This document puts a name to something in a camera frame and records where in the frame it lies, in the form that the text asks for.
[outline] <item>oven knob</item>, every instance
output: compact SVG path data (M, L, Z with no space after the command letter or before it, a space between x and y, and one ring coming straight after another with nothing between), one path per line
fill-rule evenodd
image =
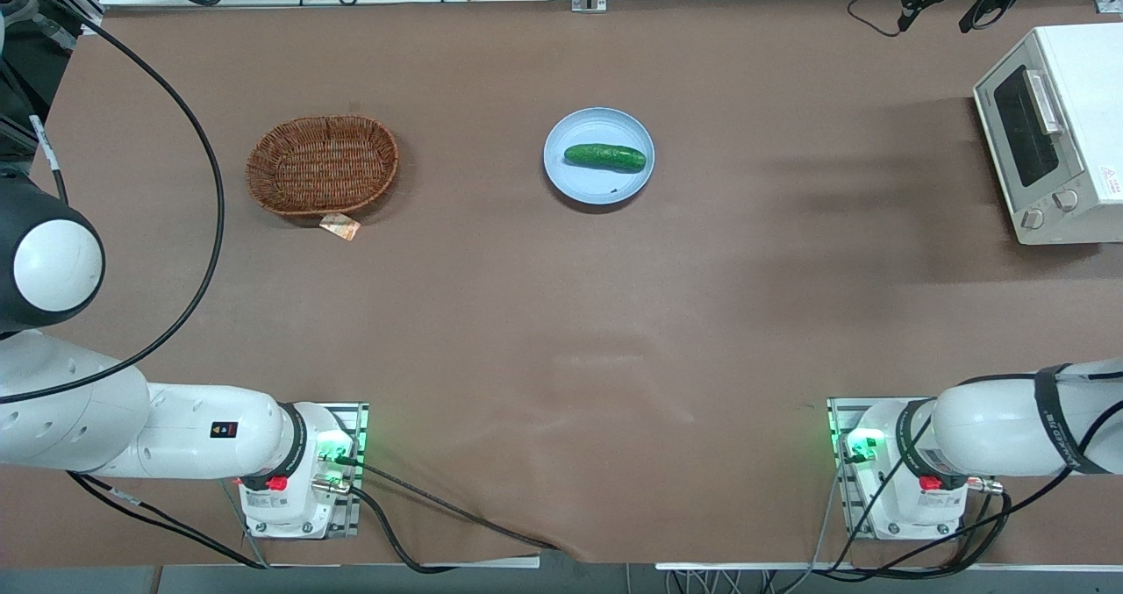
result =
M1060 191L1060 193L1053 193L1053 202L1059 207L1060 210L1071 211L1075 209L1076 203L1079 198L1076 195L1076 191Z
M1026 227L1029 230L1038 229L1043 222L1046 222L1046 214L1038 209L1026 210L1025 214L1022 216L1022 227Z

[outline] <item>oven door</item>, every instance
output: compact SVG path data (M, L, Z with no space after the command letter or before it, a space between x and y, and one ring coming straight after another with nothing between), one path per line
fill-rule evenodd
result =
M982 118L1011 214L1084 170L1034 42L1030 35L979 83Z

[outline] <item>oven window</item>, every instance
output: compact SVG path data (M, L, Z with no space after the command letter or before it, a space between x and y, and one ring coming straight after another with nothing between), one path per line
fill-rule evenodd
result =
M1006 143L1014 154L1014 166L1022 179L1022 186L1029 189L1032 183L1057 170L1059 159L1052 139L1041 134L1038 126L1033 94L1024 74L1025 66L1020 66L1002 85L994 88L994 103L998 107L998 118L1002 118L1003 129L1006 130Z

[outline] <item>white toaster oven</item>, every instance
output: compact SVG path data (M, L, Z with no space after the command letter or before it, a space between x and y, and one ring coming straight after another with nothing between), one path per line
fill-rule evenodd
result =
M1020 243L1123 241L1123 22L1030 30L975 103Z

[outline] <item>red button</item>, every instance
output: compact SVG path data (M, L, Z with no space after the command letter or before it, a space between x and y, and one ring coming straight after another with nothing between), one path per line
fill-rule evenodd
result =
M921 491L939 491L943 488L943 483L940 478L935 476L921 476L920 477L920 490Z

